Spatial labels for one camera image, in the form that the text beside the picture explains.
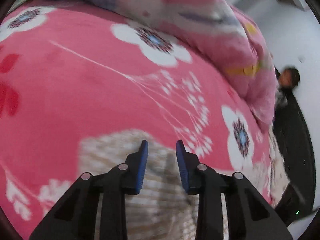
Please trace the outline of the beige white houndstooth coat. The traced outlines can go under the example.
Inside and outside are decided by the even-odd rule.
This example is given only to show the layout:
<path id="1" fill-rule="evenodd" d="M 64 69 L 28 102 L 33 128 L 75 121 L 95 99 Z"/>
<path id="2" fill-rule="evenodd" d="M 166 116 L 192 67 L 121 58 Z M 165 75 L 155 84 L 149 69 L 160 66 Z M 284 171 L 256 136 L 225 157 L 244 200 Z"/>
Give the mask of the beige white houndstooth coat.
<path id="1" fill-rule="evenodd" d="M 150 134 L 131 129 L 81 140 L 78 172 L 106 173 L 137 152 L 143 140 L 149 144 L 143 187 L 125 197 L 128 239 L 194 239 L 199 198 L 183 190 L 175 150 Z"/>

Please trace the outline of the cream knitted garment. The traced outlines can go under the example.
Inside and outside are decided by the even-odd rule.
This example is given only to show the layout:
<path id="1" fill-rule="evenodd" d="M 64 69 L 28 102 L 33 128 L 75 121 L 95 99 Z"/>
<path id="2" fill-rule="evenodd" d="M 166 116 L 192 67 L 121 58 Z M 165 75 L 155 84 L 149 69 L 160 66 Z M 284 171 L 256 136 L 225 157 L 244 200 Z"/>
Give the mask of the cream knitted garment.
<path id="1" fill-rule="evenodd" d="M 258 162 L 253 165 L 250 181 L 260 194 L 267 190 L 270 205 L 275 208 L 284 196 L 284 192 L 290 184 L 284 166 L 284 158 L 279 150 L 273 128 L 268 132 L 270 165 Z"/>

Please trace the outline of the black tufted headboard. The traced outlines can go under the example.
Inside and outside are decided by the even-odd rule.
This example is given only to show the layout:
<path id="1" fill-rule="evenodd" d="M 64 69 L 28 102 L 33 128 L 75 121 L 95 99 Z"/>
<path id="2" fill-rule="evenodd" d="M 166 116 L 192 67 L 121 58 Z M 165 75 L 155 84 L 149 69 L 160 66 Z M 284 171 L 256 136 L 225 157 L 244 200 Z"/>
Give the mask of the black tufted headboard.
<path id="1" fill-rule="evenodd" d="M 284 95 L 287 105 L 276 108 L 273 132 L 290 182 L 276 206 L 276 213 L 289 226 L 314 213 L 316 167 L 303 113 L 292 91 L 285 90 Z"/>

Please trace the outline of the woman with long black hair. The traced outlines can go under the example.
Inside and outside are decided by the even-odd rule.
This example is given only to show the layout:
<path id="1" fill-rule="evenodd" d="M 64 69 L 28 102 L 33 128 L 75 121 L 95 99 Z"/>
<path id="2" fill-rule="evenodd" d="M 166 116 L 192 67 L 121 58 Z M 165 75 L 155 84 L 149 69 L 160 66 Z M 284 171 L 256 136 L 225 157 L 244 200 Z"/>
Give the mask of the woman with long black hair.
<path id="1" fill-rule="evenodd" d="M 280 73 L 276 69 L 278 81 L 276 90 L 275 109 L 285 107 L 287 102 L 287 93 L 293 91 L 300 83 L 300 73 L 295 66 L 287 66 Z"/>

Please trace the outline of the pink floral bed blanket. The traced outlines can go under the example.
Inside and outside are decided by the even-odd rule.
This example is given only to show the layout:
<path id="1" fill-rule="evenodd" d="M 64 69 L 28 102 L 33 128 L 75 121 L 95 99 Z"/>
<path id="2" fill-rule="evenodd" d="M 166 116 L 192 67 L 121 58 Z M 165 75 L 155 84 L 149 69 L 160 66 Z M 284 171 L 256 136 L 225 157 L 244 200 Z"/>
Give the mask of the pink floral bed blanket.
<path id="1" fill-rule="evenodd" d="M 81 0 L 34 0 L 1 24 L 1 207 L 28 239 L 80 176 L 83 139 L 137 129 L 217 172 L 270 165 L 268 134 L 198 53 Z"/>

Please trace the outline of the pink and blue duvet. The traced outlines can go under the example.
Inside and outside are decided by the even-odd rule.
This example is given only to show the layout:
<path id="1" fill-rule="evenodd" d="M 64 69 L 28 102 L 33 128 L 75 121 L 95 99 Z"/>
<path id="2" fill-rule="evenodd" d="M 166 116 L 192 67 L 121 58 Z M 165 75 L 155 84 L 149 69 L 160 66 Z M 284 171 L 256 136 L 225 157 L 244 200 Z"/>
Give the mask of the pink and blue duvet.
<path id="1" fill-rule="evenodd" d="M 87 0 L 170 34 L 204 54 L 253 113 L 272 125 L 276 75 L 257 25 L 225 0 Z"/>

